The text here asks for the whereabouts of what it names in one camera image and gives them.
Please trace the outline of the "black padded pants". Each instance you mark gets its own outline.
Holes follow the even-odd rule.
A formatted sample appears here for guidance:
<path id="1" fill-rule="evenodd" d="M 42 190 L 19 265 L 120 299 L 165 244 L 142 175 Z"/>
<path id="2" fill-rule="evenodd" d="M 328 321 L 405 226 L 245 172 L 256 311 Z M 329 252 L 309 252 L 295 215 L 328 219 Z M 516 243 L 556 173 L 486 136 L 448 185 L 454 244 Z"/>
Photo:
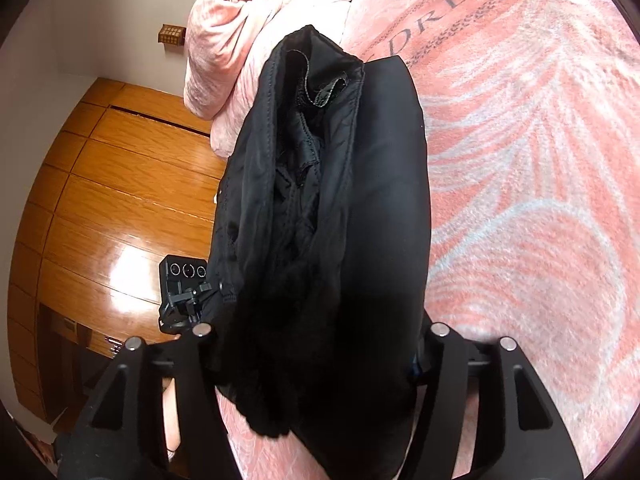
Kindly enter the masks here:
<path id="1" fill-rule="evenodd" d="M 389 479 L 411 434 L 431 206 L 400 58 L 311 26 L 265 62 L 218 191 L 206 307 L 219 391 L 333 479 Z"/>

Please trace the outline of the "wooden wardrobe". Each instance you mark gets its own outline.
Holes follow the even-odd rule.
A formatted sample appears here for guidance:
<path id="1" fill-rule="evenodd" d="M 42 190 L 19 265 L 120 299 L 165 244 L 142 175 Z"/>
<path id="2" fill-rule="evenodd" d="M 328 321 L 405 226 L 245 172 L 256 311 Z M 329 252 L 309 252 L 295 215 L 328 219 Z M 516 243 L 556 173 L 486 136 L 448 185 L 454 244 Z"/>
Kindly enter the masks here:
<path id="1" fill-rule="evenodd" d="M 17 400 L 44 422 L 79 403 L 83 354 L 162 339 L 160 260 L 209 251 L 224 162 L 208 129 L 178 96 L 99 78 L 52 142 L 6 293 Z"/>

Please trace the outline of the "pink Sweet Dream bedspread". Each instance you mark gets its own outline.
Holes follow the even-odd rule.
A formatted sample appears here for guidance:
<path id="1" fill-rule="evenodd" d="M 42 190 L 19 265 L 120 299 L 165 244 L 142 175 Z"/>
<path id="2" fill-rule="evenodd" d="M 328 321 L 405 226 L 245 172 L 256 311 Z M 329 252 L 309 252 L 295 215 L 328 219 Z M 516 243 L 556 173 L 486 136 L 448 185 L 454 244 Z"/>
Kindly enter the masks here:
<path id="1" fill-rule="evenodd" d="M 639 45 L 611 0 L 352 0 L 424 111 L 425 305 L 516 339 L 585 474 L 639 404 Z"/>

